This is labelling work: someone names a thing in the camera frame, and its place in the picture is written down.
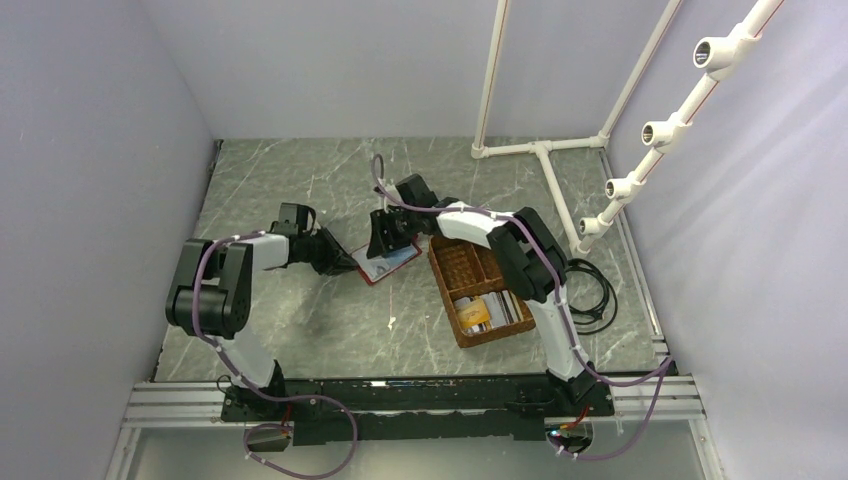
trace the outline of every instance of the small tray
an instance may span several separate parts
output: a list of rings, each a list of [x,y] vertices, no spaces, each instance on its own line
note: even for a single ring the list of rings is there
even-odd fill
[[[474,347],[499,338],[532,330],[536,327],[527,305],[518,300],[524,320],[485,332],[468,334],[460,327],[454,300],[506,290],[498,262],[487,248],[462,240],[444,237],[430,239],[430,266],[439,285],[448,320],[460,348]]]

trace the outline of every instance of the white wall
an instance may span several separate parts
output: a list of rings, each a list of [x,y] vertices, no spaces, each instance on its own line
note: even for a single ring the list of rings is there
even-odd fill
[[[0,45],[0,477],[102,478],[212,138],[136,0],[3,0]]]
[[[687,2],[613,135],[676,109],[699,38],[753,2]],[[698,382],[732,479],[848,467],[848,4],[785,2],[760,44],[627,207],[673,353]]]
[[[665,3],[513,2],[488,133],[597,133]],[[496,0],[144,4],[217,137],[474,134]]]

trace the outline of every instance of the gray marble surface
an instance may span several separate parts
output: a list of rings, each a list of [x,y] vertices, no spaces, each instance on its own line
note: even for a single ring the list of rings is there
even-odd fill
[[[489,145],[526,139],[495,138]],[[420,173],[440,197],[501,211],[535,208],[565,244],[563,227],[535,156],[484,160],[469,156],[468,138],[228,140],[212,176],[195,235],[219,238],[267,228],[279,203],[312,206],[319,222],[350,250],[369,238],[369,160],[386,158],[386,176]],[[599,152],[551,154],[566,202],[577,219],[605,205]],[[615,324],[583,337],[602,371],[644,370],[657,361],[639,287],[617,229],[593,247],[589,260],[614,285],[621,302]],[[460,349],[448,324],[426,256],[375,286],[356,273],[321,277],[305,264],[260,272],[253,284],[250,325],[289,377],[353,377],[539,372],[545,353],[537,330]],[[586,307],[599,298],[591,279],[567,282],[569,300]],[[389,328],[389,319],[396,321]],[[207,380],[225,373],[206,345],[169,328],[159,381]]]

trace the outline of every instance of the coiled black cable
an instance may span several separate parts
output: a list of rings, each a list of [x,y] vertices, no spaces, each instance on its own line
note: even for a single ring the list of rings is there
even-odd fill
[[[600,327],[597,327],[597,328],[592,329],[592,330],[581,331],[578,328],[577,334],[578,335],[594,335],[596,333],[603,332],[604,330],[606,330],[607,328],[609,328],[612,325],[612,322],[615,321],[615,317],[618,315],[618,296],[616,296],[616,294],[615,294],[615,288],[613,288],[610,281],[607,280],[607,277],[605,277],[604,274],[601,273],[601,271],[598,269],[598,267],[596,267],[591,262],[583,260],[582,258],[573,258],[573,259],[568,261],[568,264],[565,267],[566,283],[567,283],[568,278],[569,278],[568,274],[572,273],[572,272],[584,273],[584,274],[589,275],[590,277],[594,278],[595,280],[597,280],[598,284],[600,284],[601,290],[603,292],[602,295],[601,295],[601,299],[598,301],[598,303],[596,303],[594,306],[587,308],[585,310],[575,308],[573,305],[569,304],[568,309],[571,310],[572,314],[582,315],[582,316],[591,318],[591,320],[588,320],[588,321],[574,320],[575,325],[586,327],[586,326],[589,326],[589,325],[598,324],[599,322],[603,322],[604,312],[606,311],[607,306],[610,303],[610,300],[612,300],[613,303],[615,303],[615,307],[613,308],[612,315],[610,316],[610,319],[606,323],[604,323]]]

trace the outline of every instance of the stack of cards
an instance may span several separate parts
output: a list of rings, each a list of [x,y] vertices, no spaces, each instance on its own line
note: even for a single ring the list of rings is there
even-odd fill
[[[509,290],[460,298],[453,305],[460,326],[469,335],[524,320],[518,300]]]

